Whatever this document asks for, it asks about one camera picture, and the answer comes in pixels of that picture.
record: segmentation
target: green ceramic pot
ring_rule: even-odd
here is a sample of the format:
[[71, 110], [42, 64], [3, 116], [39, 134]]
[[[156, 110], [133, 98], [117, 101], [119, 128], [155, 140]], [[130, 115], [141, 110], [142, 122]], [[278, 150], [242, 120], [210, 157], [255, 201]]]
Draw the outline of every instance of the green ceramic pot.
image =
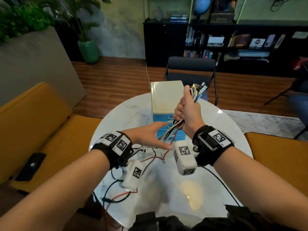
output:
[[78, 41], [78, 47], [86, 63], [98, 62], [98, 48], [93, 40], [88, 42]]

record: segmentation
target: white sensor device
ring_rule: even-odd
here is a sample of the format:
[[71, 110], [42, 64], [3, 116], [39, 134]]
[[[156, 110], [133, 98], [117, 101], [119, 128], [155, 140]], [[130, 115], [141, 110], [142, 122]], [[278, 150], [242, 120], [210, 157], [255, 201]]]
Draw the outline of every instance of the white sensor device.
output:
[[129, 160], [128, 166], [122, 167], [123, 175], [120, 182], [120, 186], [129, 190], [136, 190], [142, 173], [144, 171], [144, 165], [139, 160]]
[[179, 174], [193, 174], [198, 165], [192, 147], [188, 146], [185, 140], [181, 140], [173, 142], [172, 151]]

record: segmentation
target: white marble table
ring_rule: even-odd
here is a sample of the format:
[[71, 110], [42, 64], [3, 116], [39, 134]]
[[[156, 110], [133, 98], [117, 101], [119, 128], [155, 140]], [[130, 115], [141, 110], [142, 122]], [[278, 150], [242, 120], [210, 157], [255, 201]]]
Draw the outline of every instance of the white marble table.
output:
[[[199, 100], [199, 103], [203, 121], [224, 131], [236, 141], [235, 146], [238, 149], [252, 157], [248, 142], [235, 122], [211, 103], [205, 100]], [[150, 93], [133, 97], [106, 115], [98, 125], [89, 149], [97, 139], [106, 133], [140, 127], [151, 122]], [[192, 145], [190, 138], [186, 137], [186, 141]], [[157, 156], [162, 157], [165, 150], [157, 149], [156, 153]], [[138, 153], [134, 157], [146, 159], [151, 156], [154, 156], [154, 153], [152, 149], [148, 149], [148, 152]], [[207, 168], [218, 175], [213, 167], [207, 166]], [[115, 178], [120, 178], [121, 169], [113, 169], [113, 175]], [[179, 190], [180, 184], [183, 181], [187, 182], [187, 180], [197, 183], [201, 189], [203, 202], [197, 210], [191, 209], [187, 196]], [[94, 190], [99, 200], [113, 181], [109, 171]], [[107, 198], [113, 198], [124, 192], [125, 190], [116, 183], [108, 191]], [[156, 217], [176, 215], [185, 225], [193, 226], [204, 217], [226, 217], [227, 212], [224, 204], [236, 205], [223, 185], [212, 174], [203, 168], [198, 168], [193, 175], [181, 176], [176, 168], [173, 154], [169, 152], [166, 155], [165, 163], [156, 158], [149, 165], [138, 185], [138, 193], [131, 194], [121, 203], [111, 204], [108, 213], [126, 228], [133, 225], [137, 214], [149, 211], [155, 211]]]

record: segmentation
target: black wrist strap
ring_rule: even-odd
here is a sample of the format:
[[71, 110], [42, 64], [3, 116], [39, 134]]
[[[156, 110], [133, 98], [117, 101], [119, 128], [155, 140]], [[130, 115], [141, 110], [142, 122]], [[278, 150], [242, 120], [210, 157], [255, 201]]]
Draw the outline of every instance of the black wrist strap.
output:
[[101, 150], [107, 156], [110, 163], [109, 170], [125, 166], [133, 150], [131, 139], [119, 131], [103, 135], [96, 141], [93, 149]]
[[[211, 136], [209, 136], [210, 132], [215, 131], [216, 129], [212, 126], [202, 126], [199, 128], [193, 137], [193, 144], [196, 145], [199, 149], [199, 155], [196, 157], [196, 161], [198, 165], [206, 166], [207, 164], [210, 164], [211, 166], [214, 165], [214, 163], [217, 161], [217, 159], [229, 148], [234, 146], [233, 141], [228, 138], [228, 136], [224, 135], [223, 133], [219, 132], [221, 135], [223, 135], [224, 138], [228, 139], [231, 144], [229, 144], [226, 147], [219, 146], [215, 150], [211, 150], [209, 146], [211, 147], [212, 144], [217, 144], [215, 140]], [[206, 141], [206, 144], [200, 140], [200, 137], [202, 137], [203, 140]]]

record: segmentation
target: person's left hand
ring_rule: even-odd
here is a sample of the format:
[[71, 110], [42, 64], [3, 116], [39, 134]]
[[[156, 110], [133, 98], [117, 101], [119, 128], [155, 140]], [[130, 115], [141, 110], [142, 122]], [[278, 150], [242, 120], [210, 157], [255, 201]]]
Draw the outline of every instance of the person's left hand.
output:
[[159, 147], [165, 150], [171, 150], [172, 146], [168, 143], [163, 143], [156, 137], [157, 131], [168, 125], [167, 122], [154, 122], [147, 126], [127, 129], [122, 131], [127, 134], [132, 141], [132, 144], [140, 144], [149, 147]]

